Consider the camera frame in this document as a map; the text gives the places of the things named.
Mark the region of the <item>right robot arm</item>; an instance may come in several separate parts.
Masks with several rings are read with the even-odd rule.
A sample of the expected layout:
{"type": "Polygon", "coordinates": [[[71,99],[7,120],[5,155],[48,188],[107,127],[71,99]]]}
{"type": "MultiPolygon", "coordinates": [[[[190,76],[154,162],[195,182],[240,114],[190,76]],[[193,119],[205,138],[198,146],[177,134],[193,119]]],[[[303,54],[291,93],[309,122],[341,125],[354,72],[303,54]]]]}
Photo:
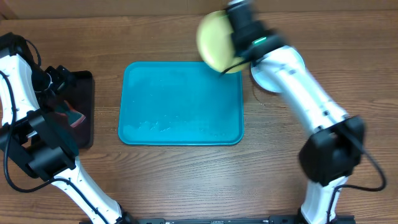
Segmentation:
{"type": "Polygon", "coordinates": [[[230,1],[225,11],[233,29],[235,54],[251,61],[281,89],[308,136],[298,155],[308,178],[301,219],[304,223],[330,223],[336,218],[339,190],[362,156],[343,131],[362,141],[363,120],[350,117],[328,96],[297,50],[276,30],[254,18],[248,1],[230,1]]]}

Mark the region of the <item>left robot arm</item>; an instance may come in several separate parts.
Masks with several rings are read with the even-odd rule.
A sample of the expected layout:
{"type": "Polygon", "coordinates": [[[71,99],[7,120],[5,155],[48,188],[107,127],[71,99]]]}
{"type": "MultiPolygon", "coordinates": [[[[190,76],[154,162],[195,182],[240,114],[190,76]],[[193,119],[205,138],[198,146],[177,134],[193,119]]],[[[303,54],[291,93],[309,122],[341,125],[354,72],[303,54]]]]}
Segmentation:
{"type": "Polygon", "coordinates": [[[95,81],[87,70],[41,67],[35,45],[1,37],[1,150],[4,172],[14,162],[43,186],[66,193],[91,223],[134,223],[90,177],[79,158],[93,144],[95,81]]]}

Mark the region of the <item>light blue plate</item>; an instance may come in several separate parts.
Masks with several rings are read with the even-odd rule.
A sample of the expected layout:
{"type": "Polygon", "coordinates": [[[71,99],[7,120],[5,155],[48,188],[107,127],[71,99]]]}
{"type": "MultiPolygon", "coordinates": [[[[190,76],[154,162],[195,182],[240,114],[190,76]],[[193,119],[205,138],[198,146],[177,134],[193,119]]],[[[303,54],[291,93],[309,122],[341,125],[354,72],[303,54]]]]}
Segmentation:
{"type": "MultiPolygon", "coordinates": [[[[305,62],[302,56],[297,52],[297,49],[290,46],[283,46],[279,49],[276,49],[268,54],[265,54],[263,58],[260,59],[267,61],[281,61],[281,62],[295,62],[299,63],[302,67],[305,67],[305,62]]],[[[269,91],[271,93],[282,93],[282,90],[279,88],[277,84],[275,84],[271,78],[266,74],[266,72],[260,68],[259,63],[251,64],[251,74],[254,81],[264,90],[269,91]]]]}

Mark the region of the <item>yellow-green plate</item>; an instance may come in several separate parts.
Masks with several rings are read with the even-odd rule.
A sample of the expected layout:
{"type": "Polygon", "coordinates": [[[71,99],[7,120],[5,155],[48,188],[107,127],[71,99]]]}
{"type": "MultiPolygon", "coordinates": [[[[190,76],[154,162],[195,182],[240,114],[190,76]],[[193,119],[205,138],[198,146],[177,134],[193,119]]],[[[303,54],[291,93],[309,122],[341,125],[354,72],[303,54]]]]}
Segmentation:
{"type": "Polygon", "coordinates": [[[249,62],[242,63],[244,59],[235,56],[232,33],[225,11],[207,14],[198,25],[196,42],[200,57],[217,72],[231,68],[226,73],[235,73],[249,66],[249,62]]]}

